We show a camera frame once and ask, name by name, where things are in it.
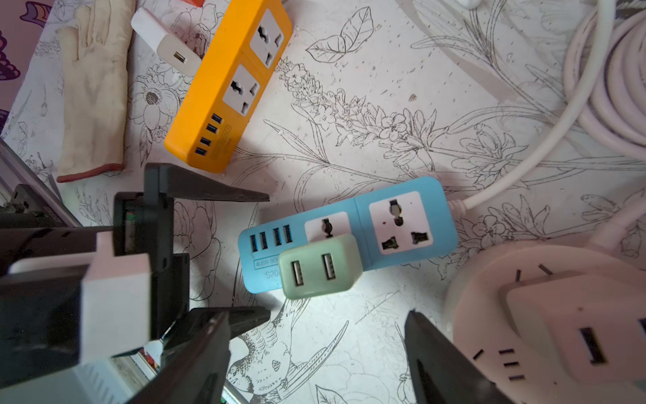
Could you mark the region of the pink round socket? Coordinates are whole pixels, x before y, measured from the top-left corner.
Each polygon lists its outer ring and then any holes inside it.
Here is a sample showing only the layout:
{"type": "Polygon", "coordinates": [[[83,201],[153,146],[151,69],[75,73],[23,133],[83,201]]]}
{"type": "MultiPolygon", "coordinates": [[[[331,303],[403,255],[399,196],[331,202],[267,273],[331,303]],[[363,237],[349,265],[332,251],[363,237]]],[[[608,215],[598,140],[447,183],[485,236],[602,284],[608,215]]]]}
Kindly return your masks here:
{"type": "Polygon", "coordinates": [[[511,242],[447,289],[442,326],[517,403],[645,400],[645,273],[602,252],[511,242]]]}

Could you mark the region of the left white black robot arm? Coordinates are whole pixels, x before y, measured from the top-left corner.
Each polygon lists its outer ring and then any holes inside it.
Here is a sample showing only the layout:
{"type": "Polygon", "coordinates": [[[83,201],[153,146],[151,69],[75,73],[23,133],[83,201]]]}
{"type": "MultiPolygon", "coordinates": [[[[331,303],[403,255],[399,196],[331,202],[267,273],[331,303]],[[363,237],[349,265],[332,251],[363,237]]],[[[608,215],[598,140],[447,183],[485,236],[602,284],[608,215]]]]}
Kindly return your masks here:
{"type": "MultiPolygon", "coordinates": [[[[1,181],[16,184],[15,213],[1,215],[1,262],[94,251],[104,227],[81,227],[53,193],[6,144],[1,145],[1,181]]],[[[188,311],[188,254],[173,252],[174,202],[267,202],[267,194],[219,183],[171,163],[148,163],[141,192],[114,197],[109,227],[117,255],[146,254],[151,264],[150,332],[158,339],[188,311]]]]}

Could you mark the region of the yellow power strip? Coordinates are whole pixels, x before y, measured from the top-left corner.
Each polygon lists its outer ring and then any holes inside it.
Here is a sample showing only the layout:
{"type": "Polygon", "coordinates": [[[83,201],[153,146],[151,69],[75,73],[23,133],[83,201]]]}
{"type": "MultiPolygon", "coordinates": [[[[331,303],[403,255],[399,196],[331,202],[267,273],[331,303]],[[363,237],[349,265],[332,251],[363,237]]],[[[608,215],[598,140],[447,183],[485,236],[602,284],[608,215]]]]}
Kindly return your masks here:
{"type": "Polygon", "coordinates": [[[168,131],[166,150],[191,167],[223,172],[292,33],[281,2],[230,2],[168,131]]]}

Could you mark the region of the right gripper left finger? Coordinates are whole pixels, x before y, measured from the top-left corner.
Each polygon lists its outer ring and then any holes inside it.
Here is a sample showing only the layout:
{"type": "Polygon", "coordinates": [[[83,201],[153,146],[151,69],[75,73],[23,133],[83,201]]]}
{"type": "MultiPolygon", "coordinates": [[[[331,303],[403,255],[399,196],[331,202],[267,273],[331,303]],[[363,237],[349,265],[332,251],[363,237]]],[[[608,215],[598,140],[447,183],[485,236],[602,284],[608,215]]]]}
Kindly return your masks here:
{"type": "Polygon", "coordinates": [[[131,403],[220,403],[230,359],[226,313],[214,316],[131,403]]]}

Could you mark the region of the beige cloth glove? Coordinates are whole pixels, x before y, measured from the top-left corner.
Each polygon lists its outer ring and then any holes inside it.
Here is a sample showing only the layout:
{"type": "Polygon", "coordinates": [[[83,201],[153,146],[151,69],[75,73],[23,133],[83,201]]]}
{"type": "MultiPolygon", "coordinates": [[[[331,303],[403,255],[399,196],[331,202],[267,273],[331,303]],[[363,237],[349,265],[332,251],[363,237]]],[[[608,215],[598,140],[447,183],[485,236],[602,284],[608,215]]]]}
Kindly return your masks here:
{"type": "Polygon", "coordinates": [[[57,182],[124,168],[127,61],[133,1],[96,1],[57,31],[64,79],[64,135],[57,182]]]}

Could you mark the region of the green USB charger plug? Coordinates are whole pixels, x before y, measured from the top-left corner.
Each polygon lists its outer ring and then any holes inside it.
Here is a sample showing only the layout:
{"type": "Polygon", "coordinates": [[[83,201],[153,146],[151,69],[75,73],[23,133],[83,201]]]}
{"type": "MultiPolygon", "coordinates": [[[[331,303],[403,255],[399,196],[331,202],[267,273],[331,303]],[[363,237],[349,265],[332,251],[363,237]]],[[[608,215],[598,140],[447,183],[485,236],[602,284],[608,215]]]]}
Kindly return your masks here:
{"type": "Polygon", "coordinates": [[[358,243],[351,234],[281,252],[278,265],[282,289],[289,300],[347,291],[363,274],[358,243]]]}

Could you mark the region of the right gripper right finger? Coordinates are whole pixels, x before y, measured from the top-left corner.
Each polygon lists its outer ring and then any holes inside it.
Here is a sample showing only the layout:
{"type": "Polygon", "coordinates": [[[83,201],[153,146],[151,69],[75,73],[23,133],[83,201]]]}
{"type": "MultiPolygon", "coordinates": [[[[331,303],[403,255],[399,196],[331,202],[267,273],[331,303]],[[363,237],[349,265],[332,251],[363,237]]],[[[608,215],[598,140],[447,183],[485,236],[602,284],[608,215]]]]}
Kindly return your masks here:
{"type": "Polygon", "coordinates": [[[418,403],[510,403],[422,313],[405,321],[405,351],[418,403]]]}

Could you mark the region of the pink USB charger plug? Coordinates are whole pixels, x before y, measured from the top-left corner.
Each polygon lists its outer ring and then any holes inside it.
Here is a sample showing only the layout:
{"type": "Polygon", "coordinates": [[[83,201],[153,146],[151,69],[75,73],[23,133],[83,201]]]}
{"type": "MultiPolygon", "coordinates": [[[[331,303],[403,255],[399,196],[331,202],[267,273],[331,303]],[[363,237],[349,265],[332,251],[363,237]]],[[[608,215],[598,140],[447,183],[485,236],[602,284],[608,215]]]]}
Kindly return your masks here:
{"type": "Polygon", "coordinates": [[[645,377],[645,276],[565,271],[501,287],[512,330],[581,383],[645,377]]]}

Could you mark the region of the blue power strip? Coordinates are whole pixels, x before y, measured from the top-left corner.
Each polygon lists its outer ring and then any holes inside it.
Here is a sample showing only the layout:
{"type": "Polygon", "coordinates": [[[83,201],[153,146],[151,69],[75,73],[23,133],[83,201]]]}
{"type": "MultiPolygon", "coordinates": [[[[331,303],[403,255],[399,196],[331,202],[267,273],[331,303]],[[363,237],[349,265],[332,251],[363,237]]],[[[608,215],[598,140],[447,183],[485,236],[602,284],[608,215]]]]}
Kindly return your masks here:
{"type": "Polygon", "coordinates": [[[360,272],[443,257],[459,244],[442,185],[421,177],[243,231],[244,285],[252,294],[281,288],[281,253],[339,237],[356,240],[360,272]]]}

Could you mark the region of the white USB charger plug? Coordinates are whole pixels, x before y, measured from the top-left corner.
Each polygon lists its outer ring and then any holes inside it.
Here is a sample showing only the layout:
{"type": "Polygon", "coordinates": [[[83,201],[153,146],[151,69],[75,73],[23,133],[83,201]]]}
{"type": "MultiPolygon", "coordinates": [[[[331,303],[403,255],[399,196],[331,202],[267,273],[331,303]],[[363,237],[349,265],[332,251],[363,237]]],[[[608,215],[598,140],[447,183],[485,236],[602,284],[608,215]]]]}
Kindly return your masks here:
{"type": "Polygon", "coordinates": [[[194,77],[202,60],[146,8],[138,8],[131,28],[165,62],[187,77],[194,77]]]}

